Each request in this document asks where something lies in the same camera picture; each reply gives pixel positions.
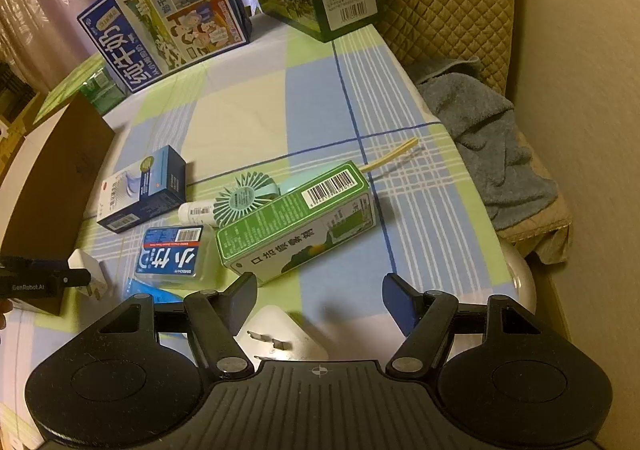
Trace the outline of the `brown cardboard shoe box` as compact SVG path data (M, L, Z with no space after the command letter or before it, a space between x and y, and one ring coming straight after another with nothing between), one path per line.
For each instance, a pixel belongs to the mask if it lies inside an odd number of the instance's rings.
M1 183L1 255L65 263L115 136L76 94L26 135Z

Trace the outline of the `green white medicine box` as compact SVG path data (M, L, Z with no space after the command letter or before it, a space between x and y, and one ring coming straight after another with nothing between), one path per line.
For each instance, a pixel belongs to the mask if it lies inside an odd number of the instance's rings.
M345 161L219 228L216 241L224 267L239 276L251 273L264 285L375 224L369 181Z

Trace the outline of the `blue medicine box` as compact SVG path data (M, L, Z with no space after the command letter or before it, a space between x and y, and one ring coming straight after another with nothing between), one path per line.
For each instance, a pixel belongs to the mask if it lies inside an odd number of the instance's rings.
M123 233L185 202L186 161L167 145L102 181L96 222Z

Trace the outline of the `green drink pack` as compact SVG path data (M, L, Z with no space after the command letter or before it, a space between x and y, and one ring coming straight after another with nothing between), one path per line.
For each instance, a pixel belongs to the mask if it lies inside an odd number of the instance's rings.
M110 112L130 95L105 59L100 54L94 54L53 88L44 99L35 121L38 122L58 109L68 97L76 93L84 96L101 115Z

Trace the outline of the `grey blue towel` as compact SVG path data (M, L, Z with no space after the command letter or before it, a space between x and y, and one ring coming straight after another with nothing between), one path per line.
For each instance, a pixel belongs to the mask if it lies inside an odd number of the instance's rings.
M480 61L439 59L408 69L432 114L446 127L492 225L512 227L552 204L555 182L534 172L518 142L514 106L478 75Z

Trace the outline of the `clear blue label box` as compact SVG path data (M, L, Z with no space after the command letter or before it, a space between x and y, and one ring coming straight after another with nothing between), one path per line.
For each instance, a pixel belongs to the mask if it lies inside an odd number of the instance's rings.
M212 227L153 227L142 238L134 275L157 287L198 290L212 287L219 269Z

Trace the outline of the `mint handheld fan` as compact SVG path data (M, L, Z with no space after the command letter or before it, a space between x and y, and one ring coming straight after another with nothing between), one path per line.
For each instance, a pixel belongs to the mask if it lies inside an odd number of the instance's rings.
M233 186L219 192L214 199L217 228L237 222L300 185L296 178L278 184L271 176L262 172L246 172L234 181Z

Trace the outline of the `white wall charger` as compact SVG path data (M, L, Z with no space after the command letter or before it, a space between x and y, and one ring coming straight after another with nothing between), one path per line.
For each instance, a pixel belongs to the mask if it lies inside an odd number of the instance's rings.
M76 287L79 293L98 302L105 299L110 292L110 281L103 274L100 263L94 257L81 249L75 249L67 259L67 265L71 270L82 269L89 273L89 282Z

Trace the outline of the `quilted beige chair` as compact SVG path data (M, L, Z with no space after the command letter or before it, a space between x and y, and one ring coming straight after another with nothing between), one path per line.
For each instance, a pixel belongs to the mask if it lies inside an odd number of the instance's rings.
M383 0L383 6L378 31L407 72L427 60L475 57L480 80L506 97L515 0ZM534 172L551 179L518 127L516 136L532 153ZM523 256L534 253L546 265L564 263L572 217L558 189L558 197L544 210L497 233Z

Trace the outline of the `blue toothpaste tube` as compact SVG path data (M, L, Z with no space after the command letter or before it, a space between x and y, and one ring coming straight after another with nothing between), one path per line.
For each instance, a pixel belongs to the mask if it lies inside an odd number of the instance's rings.
M122 300L127 300L137 294L151 296L155 304L179 303L182 301L182 298L175 293L155 288L154 285L148 285L136 278L129 278L122 288Z

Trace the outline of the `white pill bottle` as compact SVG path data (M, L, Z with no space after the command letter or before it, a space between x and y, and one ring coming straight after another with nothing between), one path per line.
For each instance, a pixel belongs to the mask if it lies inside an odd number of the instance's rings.
M214 218L214 200L200 200L182 203L178 208L178 221L183 226L209 225L217 228Z

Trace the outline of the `yellow stick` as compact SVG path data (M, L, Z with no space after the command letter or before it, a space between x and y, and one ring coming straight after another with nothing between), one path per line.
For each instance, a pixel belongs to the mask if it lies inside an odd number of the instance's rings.
M381 166L391 163L395 159L399 158L401 155L405 155L406 152L418 146L418 144L419 144L419 138L412 137L406 140L405 143L402 143L401 145L394 148L393 150L388 151L385 155L382 155L382 157L377 158L369 163L366 163L365 165L360 166L359 171L361 173L370 173L376 169L379 169Z

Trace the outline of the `blue milk carton box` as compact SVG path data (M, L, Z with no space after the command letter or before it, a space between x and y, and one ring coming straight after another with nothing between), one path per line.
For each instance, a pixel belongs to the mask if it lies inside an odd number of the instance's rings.
M242 0L96 0L78 24L130 93L250 42Z

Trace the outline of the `white plug adapter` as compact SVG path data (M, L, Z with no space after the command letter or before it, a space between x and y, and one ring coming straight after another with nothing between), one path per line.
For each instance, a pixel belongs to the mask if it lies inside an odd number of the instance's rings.
M257 368L262 362L324 361L326 350L283 309L268 305L248 319L235 337Z

